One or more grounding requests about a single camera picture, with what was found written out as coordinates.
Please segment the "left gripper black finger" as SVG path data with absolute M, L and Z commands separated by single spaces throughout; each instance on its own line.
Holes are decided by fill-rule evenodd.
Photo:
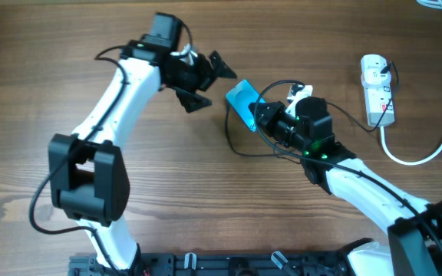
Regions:
M 178 87 L 174 88 L 176 96 L 187 113 L 192 113 L 212 105 L 212 101 L 195 93 L 190 93 Z
M 216 77 L 236 79 L 237 74 L 225 63 L 217 51 L 213 51 L 209 59 Z

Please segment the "teal screen smartphone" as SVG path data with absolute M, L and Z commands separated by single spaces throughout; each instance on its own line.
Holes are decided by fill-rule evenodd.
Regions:
M 234 88 L 226 93 L 228 103 L 252 132 L 256 131 L 256 123 L 253 113 L 249 109 L 249 105 L 255 103 L 258 97 L 259 92 L 247 79 L 241 80 Z

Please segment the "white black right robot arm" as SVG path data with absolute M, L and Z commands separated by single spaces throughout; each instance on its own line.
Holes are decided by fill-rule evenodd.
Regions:
M 254 127 L 264 140 L 283 145 L 281 153 L 300 159 L 308 180 L 352 204 L 388 237 L 388 245 L 367 241 L 350 250 L 356 275 L 442 275 L 442 201 L 411 195 L 372 172 L 335 140 L 325 100 L 249 104 Z

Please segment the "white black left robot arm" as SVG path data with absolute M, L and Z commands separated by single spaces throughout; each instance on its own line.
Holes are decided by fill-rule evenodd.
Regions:
M 110 60 L 117 71 L 87 118 L 49 143 L 52 204 L 88 233 L 102 275 L 140 272 L 140 246 L 124 218 L 130 182 L 121 148 L 149 100 L 170 88 L 192 113 L 211 105 L 201 92 L 217 78 L 237 77 L 217 51 L 205 56 L 192 42 L 180 49 L 187 30 L 180 18 L 157 12 L 148 33 L 118 46 L 119 58 Z

